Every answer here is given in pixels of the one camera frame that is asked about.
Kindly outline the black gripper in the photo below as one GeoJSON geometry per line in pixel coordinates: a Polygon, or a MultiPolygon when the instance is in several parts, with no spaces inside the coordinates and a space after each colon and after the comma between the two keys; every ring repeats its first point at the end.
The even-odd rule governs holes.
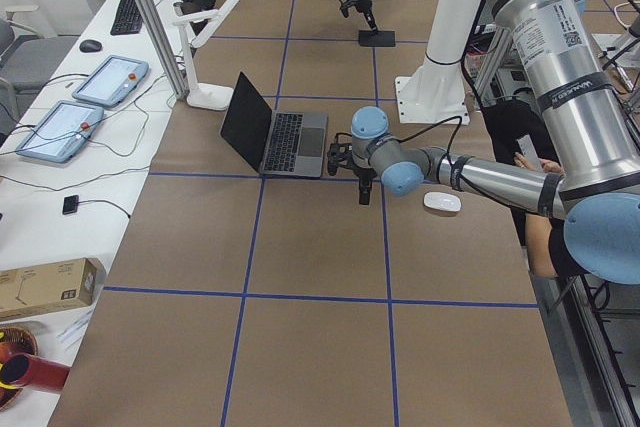
{"type": "Polygon", "coordinates": [[[378,26],[371,10],[371,0],[352,0],[352,4],[357,12],[364,12],[364,18],[372,33],[378,32],[378,26]]]}
{"type": "Polygon", "coordinates": [[[354,173],[359,179],[358,190],[359,197],[358,203],[360,205],[369,205],[370,204],[370,195],[371,195],[371,187],[372,181],[376,178],[376,172],[370,168],[361,168],[357,167],[354,170],[354,173]]]}

